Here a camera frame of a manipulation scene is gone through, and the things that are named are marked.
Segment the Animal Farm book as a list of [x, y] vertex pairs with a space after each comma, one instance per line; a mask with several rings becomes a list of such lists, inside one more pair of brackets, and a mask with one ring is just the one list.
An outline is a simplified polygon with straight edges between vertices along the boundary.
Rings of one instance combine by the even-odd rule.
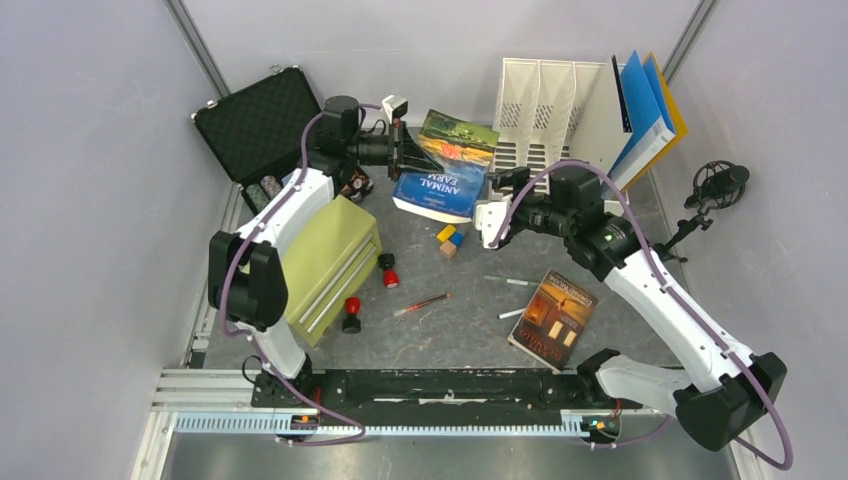
[[499, 138], [489, 126], [429, 110], [415, 142], [442, 170], [402, 174], [392, 193], [395, 206], [442, 223], [471, 222]]

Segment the white paper box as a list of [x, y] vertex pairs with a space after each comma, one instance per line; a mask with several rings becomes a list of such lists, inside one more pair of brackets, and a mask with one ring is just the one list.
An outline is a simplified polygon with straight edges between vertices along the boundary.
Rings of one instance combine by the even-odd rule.
[[570, 141], [570, 154], [608, 176], [632, 136], [632, 126], [615, 55], [596, 75]]

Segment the green drawer cabinet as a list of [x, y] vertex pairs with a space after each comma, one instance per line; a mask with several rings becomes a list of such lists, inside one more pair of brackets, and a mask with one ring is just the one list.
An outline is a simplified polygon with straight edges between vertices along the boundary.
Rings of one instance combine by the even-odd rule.
[[282, 260], [289, 293], [284, 314], [306, 344], [320, 342], [383, 252], [375, 217], [344, 197], [310, 220]]

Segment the blue plastic folder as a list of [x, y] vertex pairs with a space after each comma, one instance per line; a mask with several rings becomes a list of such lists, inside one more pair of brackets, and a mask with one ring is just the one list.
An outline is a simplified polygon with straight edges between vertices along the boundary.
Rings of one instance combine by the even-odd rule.
[[616, 187], [626, 190], [646, 173], [677, 138], [668, 85], [649, 53], [633, 51], [620, 74], [632, 135], [610, 170]]

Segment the brown small book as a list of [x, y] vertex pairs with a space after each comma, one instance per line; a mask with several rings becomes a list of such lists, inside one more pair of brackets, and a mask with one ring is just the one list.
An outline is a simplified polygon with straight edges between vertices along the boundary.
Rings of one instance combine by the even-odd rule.
[[550, 269], [507, 340], [548, 368], [562, 371], [597, 303], [595, 296]]

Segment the orange plastic folder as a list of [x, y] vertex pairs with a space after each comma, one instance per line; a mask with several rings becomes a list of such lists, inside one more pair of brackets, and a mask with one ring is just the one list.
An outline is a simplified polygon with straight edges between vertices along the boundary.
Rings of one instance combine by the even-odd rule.
[[662, 91], [665, 108], [663, 110], [666, 124], [674, 132], [675, 136], [670, 142], [664, 146], [654, 158], [642, 166], [641, 170], [625, 185], [625, 188], [633, 186], [641, 177], [646, 175], [650, 169], [663, 157], [665, 157], [689, 132], [689, 128], [678, 108], [678, 105], [672, 95], [668, 83], [662, 73], [659, 63], [653, 52], [650, 52], [643, 61], [643, 66], [647, 68], [646, 74], [649, 80], [656, 78], [656, 84]]

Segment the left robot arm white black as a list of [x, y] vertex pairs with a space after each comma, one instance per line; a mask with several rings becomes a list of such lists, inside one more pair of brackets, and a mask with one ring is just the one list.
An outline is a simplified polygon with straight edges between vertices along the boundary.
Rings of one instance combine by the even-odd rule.
[[209, 243], [208, 302], [227, 337], [245, 337], [265, 371], [278, 380], [275, 392], [290, 407], [314, 394], [311, 361], [284, 315], [289, 293], [282, 256], [312, 218], [342, 189], [342, 178], [361, 165], [384, 166], [396, 181], [404, 173], [441, 173], [426, 154], [410, 157], [404, 116], [408, 100], [389, 95], [376, 110], [386, 131], [372, 135], [361, 123], [370, 105], [338, 95], [307, 121], [291, 179], [253, 219], [235, 232], [216, 232]]

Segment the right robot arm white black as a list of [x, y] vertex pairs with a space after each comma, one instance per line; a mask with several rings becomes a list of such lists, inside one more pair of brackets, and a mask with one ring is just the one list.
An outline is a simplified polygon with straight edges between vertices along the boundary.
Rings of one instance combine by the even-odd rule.
[[580, 400], [591, 408], [614, 398], [652, 408], [710, 451], [740, 442], [761, 418], [776, 417], [784, 361], [755, 353], [713, 320], [662, 265], [630, 210], [605, 209], [611, 180], [579, 160], [557, 162], [540, 177], [549, 183], [545, 194], [535, 192], [539, 177], [526, 167], [489, 175], [504, 196], [476, 208], [484, 247], [500, 249], [523, 231], [559, 238], [572, 260], [627, 301], [681, 364], [661, 368], [605, 349], [579, 369]]

